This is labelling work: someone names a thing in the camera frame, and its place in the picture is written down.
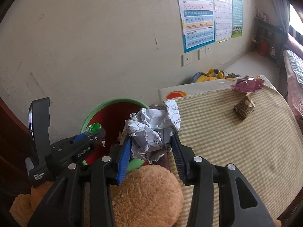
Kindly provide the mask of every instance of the power outlet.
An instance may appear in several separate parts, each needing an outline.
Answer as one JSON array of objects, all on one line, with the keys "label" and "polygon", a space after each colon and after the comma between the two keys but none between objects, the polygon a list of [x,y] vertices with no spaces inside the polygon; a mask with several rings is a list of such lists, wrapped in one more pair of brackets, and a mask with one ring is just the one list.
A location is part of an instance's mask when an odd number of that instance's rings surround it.
[{"label": "power outlet", "polygon": [[206,56],[206,47],[203,47],[198,50],[198,60],[201,60],[201,58],[205,56]]},{"label": "power outlet", "polygon": [[192,62],[192,52],[182,54],[182,66],[186,66]]},{"label": "power outlet", "polygon": [[211,54],[210,46],[206,46],[206,55]]}]

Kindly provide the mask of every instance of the window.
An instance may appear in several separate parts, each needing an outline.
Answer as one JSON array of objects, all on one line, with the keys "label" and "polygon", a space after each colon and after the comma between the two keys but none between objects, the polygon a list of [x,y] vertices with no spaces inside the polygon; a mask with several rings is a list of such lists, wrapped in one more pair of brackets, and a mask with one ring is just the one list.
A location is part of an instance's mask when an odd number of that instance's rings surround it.
[{"label": "window", "polygon": [[289,25],[291,25],[298,33],[303,35],[303,23],[292,5],[290,5]]}]

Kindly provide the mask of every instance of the wall poster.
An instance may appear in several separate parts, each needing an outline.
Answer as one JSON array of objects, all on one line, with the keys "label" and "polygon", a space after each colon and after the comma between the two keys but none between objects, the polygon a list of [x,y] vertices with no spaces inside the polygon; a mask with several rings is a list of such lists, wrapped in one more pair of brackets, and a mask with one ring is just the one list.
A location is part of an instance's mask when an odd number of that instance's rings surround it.
[{"label": "wall poster", "polygon": [[242,0],[232,0],[232,34],[231,37],[242,36],[243,29],[243,2]]},{"label": "wall poster", "polygon": [[179,0],[184,52],[215,41],[213,0]]},{"label": "wall poster", "polygon": [[214,0],[216,43],[231,38],[232,4],[231,0]]},{"label": "wall poster", "polygon": [[184,52],[242,35],[242,0],[178,0]]}]

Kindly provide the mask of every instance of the curtain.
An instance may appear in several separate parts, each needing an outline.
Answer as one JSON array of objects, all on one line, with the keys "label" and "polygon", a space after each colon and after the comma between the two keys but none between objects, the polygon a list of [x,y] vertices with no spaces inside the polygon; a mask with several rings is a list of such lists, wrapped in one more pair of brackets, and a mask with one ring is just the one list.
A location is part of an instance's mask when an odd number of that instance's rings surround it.
[{"label": "curtain", "polygon": [[282,29],[285,32],[289,30],[289,14],[290,14],[290,3],[288,0],[272,0],[275,11],[280,19]]},{"label": "curtain", "polygon": [[296,39],[297,42],[303,46],[303,35],[298,33],[292,26],[289,26],[289,32],[288,33],[290,35],[292,35],[294,37],[294,39]]}]

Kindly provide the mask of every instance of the checkered fabric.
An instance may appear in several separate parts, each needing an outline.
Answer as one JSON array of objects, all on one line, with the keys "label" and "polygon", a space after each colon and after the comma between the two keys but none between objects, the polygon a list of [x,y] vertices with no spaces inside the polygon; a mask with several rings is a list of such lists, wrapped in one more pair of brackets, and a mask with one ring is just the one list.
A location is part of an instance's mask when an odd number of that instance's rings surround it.
[{"label": "checkered fabric", "polygon": [[[181,117],[179,138],[212,164],[235,164],[276,219],[303,186],[303,136],[284,98],[269,87],[251,94],[256,108],[241,121],[233,107],[244,95],[225,89],[175,99]],[[193,186],[180,181],[172,153],[169,163],[184,196],[177,226],[186,226]],[[218,225],[216,186],[213,226]]]},{"label": "checkered fabric", "polygon": [[289,56],[291,68],[296,74],[298,82],[303,84],[303,60],[290,50],[287,50],[287,54]]}]

